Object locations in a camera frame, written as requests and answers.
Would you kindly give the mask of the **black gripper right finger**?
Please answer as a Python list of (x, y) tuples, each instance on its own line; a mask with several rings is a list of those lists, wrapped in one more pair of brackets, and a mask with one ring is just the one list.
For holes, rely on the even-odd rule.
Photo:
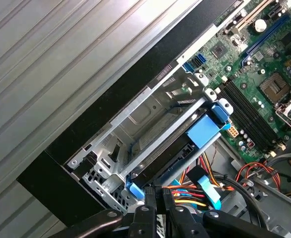
[(228, 213), (210, 210), (197, 222), (184, 206), (177, 206), (171, 190), (161, 189), (174, 238), (279, 238), (280, 235), (266, 228), (253, 225)]

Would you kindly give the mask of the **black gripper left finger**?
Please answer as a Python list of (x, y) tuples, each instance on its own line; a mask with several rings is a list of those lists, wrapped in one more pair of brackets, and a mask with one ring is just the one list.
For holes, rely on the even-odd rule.
[(103, 210), (53, 235), (55, 238), (155, 238), (156, 194), (145, 187), (145, 203), (132, 215), (114, 209)]

